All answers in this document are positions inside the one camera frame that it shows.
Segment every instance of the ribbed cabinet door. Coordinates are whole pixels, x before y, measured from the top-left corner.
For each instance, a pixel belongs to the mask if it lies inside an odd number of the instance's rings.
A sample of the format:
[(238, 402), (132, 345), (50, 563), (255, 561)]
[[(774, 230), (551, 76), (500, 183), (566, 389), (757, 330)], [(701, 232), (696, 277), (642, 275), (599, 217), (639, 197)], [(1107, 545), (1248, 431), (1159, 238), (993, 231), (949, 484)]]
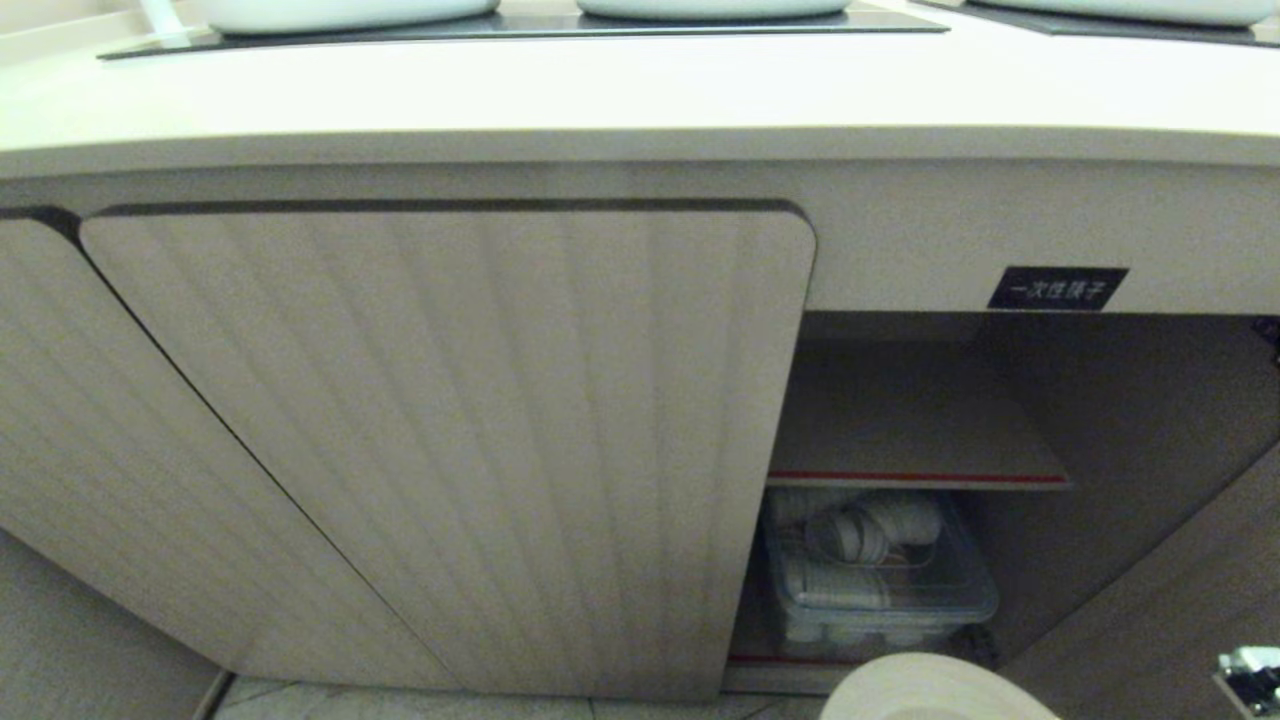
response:
[(778, 211), (102, 217), (90, 254), (471, 689), (716, 692), (814, 238)]
[(31, 220), (0, 222), (0, 525), (234, 671), (456, 687)]

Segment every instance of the black label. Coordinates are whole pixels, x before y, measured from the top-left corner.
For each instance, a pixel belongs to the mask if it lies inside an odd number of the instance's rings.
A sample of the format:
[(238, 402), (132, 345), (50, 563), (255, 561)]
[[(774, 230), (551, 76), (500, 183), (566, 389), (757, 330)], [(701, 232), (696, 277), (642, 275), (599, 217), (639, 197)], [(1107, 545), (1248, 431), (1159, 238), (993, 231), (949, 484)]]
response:
[(991, 310), (1102, 310), (1128, 268), (1007, 268)]

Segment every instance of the white countertop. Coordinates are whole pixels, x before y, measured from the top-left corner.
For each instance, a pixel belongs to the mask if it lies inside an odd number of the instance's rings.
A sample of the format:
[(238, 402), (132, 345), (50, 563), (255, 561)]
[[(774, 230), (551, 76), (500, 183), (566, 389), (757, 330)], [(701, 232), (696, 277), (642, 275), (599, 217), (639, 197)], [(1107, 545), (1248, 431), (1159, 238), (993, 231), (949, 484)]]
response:
[(0, 69), (0, 179), (315, 163), (1068, 158), (1280, 167), (1280, 49), (945, 35), (433, 41)]

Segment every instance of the tiled floor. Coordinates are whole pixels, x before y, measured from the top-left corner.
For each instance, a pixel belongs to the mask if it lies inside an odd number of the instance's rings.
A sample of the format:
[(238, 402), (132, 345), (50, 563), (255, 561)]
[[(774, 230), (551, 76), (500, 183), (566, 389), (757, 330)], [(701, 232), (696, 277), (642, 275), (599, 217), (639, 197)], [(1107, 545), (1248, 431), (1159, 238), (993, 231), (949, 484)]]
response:
[(817, 720), (820, 698), (726, 694), (707, 705), (654, 705), (384, 691), (237, 678), (215, 720)]

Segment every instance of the clear plastic container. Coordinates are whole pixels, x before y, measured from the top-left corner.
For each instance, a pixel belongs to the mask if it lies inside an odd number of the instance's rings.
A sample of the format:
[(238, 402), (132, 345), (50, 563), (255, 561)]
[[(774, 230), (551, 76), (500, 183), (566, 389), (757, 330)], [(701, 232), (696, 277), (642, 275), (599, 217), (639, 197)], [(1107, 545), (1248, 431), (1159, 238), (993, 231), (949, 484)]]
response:
[(874, 492), (849, 491), (841, 500), (829, 489), (769, 491), (764, 537), (785, 656), (854, 661), (936, 650), (961, 626), (995, 615), (996, 585), (945, 493), (936, 496), (943, 521), (933, 544), (895, 547), (877, 565), (836, 562), (805, 546), (797, 509), (831, 511)]

